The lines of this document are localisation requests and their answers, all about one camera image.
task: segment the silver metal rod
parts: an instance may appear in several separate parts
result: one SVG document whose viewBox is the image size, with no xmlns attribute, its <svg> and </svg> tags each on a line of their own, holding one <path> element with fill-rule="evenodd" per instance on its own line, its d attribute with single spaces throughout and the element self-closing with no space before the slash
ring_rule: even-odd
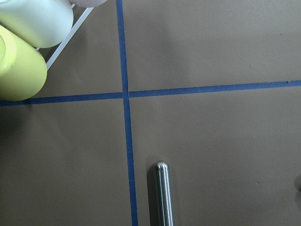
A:
<svg viewBox="0 0 301 226">
<path fill-rule="evenodd" d="M 155 165 L 161 226 L 174 226 L 169 167 L 164 161 Z"/>
<path fill-rule="evenodd" d="M 61 42 L 61 44 L 57 47 L 55 52 L 52 54 L 51 58 L 47 61 L 46 66 L 47 70 L 51 67 L 51 65 L 54 63 L 54 61 L 57 59 L 57 57 L 60 55 L 62 50 L 65 48 L 69 40 L 73 37 L 75 32 L 79 29 L 81 24 L 85 21 L 85 19 L 88 17 L 88 15 L 91 13 L 91 11 L 94 8 L 87 8 L 83 14 L 80 16 L 80 18 L 77 20 L 77 22 L 74 24 L 74 26 L 71 28 L 70 33 L 68 36 Z"/>
</svg>

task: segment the white cup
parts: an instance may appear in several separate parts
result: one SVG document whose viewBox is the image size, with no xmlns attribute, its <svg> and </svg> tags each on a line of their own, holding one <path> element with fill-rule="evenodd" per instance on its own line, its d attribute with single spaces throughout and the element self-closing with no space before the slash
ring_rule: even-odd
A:
<svg viewBox="0 0 301 226">
<path fill-rule="evenodd" d="M 107 0 L 70 0 L 70 2 L 74 3 L 76 6 L 84 8 L 96 7 L 106 1 Z"/>
<path fill-rule="evenodd" d="M 48 48 L 70 32 L 73 10 L 68 0 L 0 0 L 0 22 L 32 46 Z"/>
</svg>

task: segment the white strip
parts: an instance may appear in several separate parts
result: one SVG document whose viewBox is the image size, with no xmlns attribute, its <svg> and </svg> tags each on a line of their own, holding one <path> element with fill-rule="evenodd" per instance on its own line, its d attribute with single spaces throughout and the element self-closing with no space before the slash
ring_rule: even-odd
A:
<svg viewBox="0 0 301 226">
<path fill-rule="evenodd" d="M 82 25 L 82 23 L 85 21 L 85 19 L 88 17 L 88 15 L 92 12 L 94 8 L 87 8 L 83 14 L 80 16 L 80 18 L 77 20 L 77 22 L 74 24 L 74 26 L 71 28 L 70 33 L 68 36 L 61 42 L 61 44 L 57 47 L 55 52 L 52 54 L 50 59 L 47 61 L 46 66 L 47 70 L 51 67 L 51 65 L 54 63 L 54 61 L 57 59 L 57 57 L 60 55 L 62 50 L 65 48 L 65 46 L 68 44 L 70 39 L 73 37 L 75 32 L 79 29 L 79 27 Z"/>
</svg>

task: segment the blue tape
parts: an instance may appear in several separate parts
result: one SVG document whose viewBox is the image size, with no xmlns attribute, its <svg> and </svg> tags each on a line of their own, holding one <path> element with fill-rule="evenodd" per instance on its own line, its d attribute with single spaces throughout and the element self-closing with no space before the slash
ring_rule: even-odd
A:
<svg viewBox="0 0 301 226">
<path fill-rule="evenodd" d="M 131 91 L 129 97 L 155 97 L 155 96 L 168 96 L 179 94 L 193 94 L 193 93 L 210 93 L 222 91 L 235 91 L 247 89 L 270 89 L 270 88 L 283 88 L 283 87 L 296 87 L 301 86 L 301 81 L 277 81 L 277 82 L 263 82 L 263 83 L 248 83 L 236 85 L 221 85 L 221 86 L 205 86 L 205 87 L 191 87 L 191 88 L 178 88 L 178 89 L 156 89 L 144 91 Z"/>
<path fill-rule="evenodd" d="M 50 103 L 74 102 L 74 101 L 88 101 L 88 100 L 107 100 L 107 99 L 121 99 L 123 93 L 100 93 L 100 94 L 84 94 L 60 97 L 37 97 L 22 101 L 0 101 L 0 106 L 18 106 L 18 105 L 39 105 Z"/>
<path fill-rule="evenodd" d="M 133 140 L 132 140 L 132 127 L 131 127 L 131 111 L 130 111 L 130 102 L 128 96 L 127 53 L 126 53 L 126 39 L 125 39 L 125 32 L 124 32 L 122 0 L 116 1 L 116 7 L 117 7 L 117 22 L 118 22 L 118 33 L 119 33 L 119 51 L 120 51 L 123 107 L 124 107 L 124 119 L 125 119 L 125 130 L 126 130 L 126 143 L 127 143 L 127 167 L 128 167 L 132 226 L 138 226 Z"/>
</svg>

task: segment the yellow cylinder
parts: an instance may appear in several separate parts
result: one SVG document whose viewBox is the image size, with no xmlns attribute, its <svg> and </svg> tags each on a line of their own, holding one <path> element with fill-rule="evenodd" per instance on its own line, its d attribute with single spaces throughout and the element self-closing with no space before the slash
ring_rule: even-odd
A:
<svg viewBox="0 0 301 226">
<path fill-rule="evenodd" d="M 0 25 L 0 99 L 28 99 L 40 91 L 46 77 L 42 55 Z"/>
</svg>

